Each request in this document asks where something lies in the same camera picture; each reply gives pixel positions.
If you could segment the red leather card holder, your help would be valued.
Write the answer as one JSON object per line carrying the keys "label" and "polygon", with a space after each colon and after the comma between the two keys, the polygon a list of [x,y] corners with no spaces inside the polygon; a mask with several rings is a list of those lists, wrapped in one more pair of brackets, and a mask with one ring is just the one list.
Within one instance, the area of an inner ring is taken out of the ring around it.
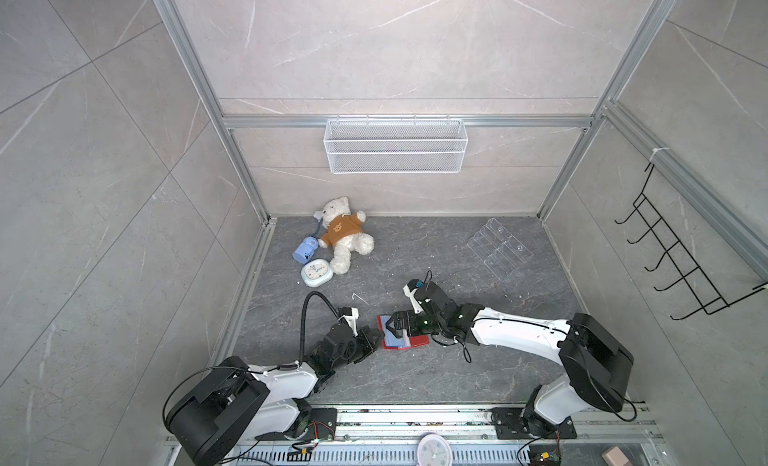
{"label": "red leather card holder", "polygon": [[389,315],[380,315],[377,317],[379,330],[384,333],[382,347],[385,350],[407,350],[426,346],[430,343],[430,338],[428,335],[420,335],[415,337],[403,336],[402,338],[397,338],[391,331],[386,328],[386,321],[389,319]]}

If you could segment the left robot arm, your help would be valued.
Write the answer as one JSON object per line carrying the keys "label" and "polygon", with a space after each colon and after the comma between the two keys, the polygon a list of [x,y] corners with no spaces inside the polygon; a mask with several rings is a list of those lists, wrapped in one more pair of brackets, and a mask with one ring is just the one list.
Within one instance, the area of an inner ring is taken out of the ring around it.
{"label": "left robot arm", "polygon": [[285,434],[298,438],[308,427],[307,398],[348,364],[377,350],[384,333],[352,327],[346,317],[288,365],[261,367],[231,356],[162,411],[165,428],[196,465],[215,465],[244,437]]}

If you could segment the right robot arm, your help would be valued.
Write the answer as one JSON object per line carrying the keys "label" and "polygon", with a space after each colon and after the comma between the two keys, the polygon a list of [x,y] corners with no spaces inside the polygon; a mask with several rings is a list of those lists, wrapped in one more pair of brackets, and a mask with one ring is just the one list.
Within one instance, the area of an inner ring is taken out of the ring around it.
{"label": "right robot arm", "polygon": [[471,346],[504,348],[543,358],[562,368],[562,374],[536,386],[513,422],[533,437],[556,433],[571,417],[588,409],[624,416],[627,387],[634,358],[594,317],[576,313],[570,319],[537,319],[494,310],[474,303],[418,293],[412,308],[397,311],[380,322],[397,339],[434,338],[442,346],[457,345],[472,360]]}

